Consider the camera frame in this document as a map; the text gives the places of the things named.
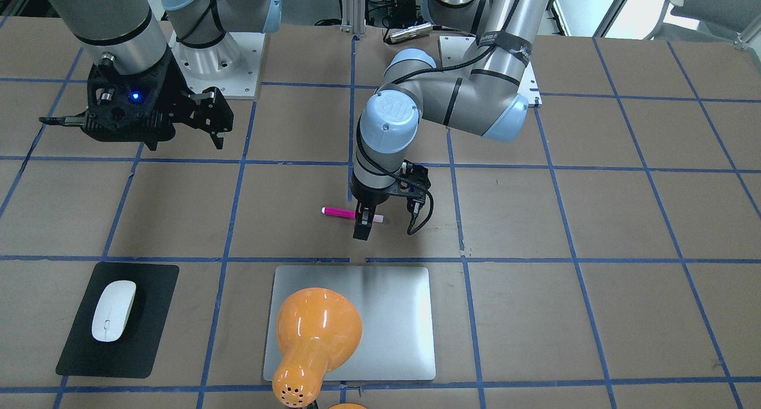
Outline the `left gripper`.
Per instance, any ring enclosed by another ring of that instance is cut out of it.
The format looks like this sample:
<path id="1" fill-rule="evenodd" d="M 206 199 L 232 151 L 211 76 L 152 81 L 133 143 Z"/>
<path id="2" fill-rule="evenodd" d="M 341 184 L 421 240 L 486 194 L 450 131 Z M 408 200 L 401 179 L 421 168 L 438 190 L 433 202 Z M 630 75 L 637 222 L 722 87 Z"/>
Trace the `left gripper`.
<path id="1" fill-rule="evenodd" d="M 367 173 L 365 170 L 351 172 L 350 191 L 357 203 L 354 211 L 354 239 L 369 239 L 375 208 L 388 200 L 395 184 L 396 181 L 388 176 Z"/>

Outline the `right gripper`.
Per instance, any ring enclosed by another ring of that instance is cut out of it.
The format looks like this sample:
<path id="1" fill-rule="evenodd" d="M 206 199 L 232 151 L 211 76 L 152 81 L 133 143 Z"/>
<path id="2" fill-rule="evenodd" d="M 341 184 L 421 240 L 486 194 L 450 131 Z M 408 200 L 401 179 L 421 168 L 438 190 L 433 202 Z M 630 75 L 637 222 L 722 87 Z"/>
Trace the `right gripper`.
<path id="1" fill-rule="evenodd" d="M 234 112 L 221 89 L 207 87 L 194 94 L 169 47 L 146 76 L 150 78 L 149 124 L 157 127 L 144 142 L 149 150 L 155 151 L 158 143 L 173 139 L 178 122 L 204 131 L 217 150 L 223 149 L 226 133 L 233 130 Z"/>

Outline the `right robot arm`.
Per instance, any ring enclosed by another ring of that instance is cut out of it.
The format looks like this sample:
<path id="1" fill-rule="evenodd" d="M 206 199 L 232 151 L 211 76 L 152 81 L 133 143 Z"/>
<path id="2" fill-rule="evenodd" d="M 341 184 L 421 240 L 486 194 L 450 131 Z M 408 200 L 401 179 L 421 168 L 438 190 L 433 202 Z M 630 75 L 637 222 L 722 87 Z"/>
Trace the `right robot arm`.
<path id="1" fill-rule="evenodd" d="M 154 151 L 175 125 L 205 132 L 222 149 L 234 112 L 221 81 L 244 71 L 234 33 L 277 32 L 282 0 L 160 0 L 176 46 L 149 0 L 48 0 L 92 58 L 87 108 L 41 124 L 77 127 L 101 143 Z"/>

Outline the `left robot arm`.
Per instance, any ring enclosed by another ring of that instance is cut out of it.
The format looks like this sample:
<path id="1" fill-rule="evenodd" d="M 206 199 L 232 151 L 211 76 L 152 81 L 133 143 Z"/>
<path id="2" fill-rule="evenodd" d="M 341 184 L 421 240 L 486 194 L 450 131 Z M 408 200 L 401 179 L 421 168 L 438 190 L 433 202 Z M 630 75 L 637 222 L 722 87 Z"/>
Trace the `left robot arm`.
<path id="1" fill-rule="evenodd" d="M 474 37 L 461 63 L 437 66 L 421 49 L 397 52 L 359 116 L 351 194 L 354 233 L 367 240 L 373 216 L 390 197 L 407 200 L 413 235 L 433 208 L 427 169 L 405 159 L 419 124 L 435 124 L 502 143 L 521 131 L 529 100 L 520 94 L 533 43 L 550 0 L 423 0 L 426 21 Z"/>

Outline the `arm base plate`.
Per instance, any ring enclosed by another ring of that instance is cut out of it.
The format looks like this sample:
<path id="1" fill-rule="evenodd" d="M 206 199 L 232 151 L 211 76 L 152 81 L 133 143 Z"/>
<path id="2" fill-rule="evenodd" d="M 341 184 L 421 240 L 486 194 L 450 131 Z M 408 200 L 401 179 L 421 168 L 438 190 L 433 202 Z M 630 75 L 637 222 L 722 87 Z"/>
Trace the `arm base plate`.
<path id="1" fill-rule="evenodd" d="M 259 87 L 263 62 L 264 33 L 227 33 L 220 43 L 206 49 L 193 49 L 169 38 L 188 87 L 199 93 L 217 87 L 226 99 L 253 100 Z"/>
<path id="2" fill-rule="evenodd" d="M 474 37 L 459 37 L 454 35 L 438 36 L 441 65 L 452 66 L 465 62 L 465 54 L 474 41 Z M 543 103 L 540 87 L 536 82 L 532 63 L 530 63 L 524 70 L 521 84 L 519 84 L 517 92 L 527 98 L 529 106 L 541 106 Z"/>

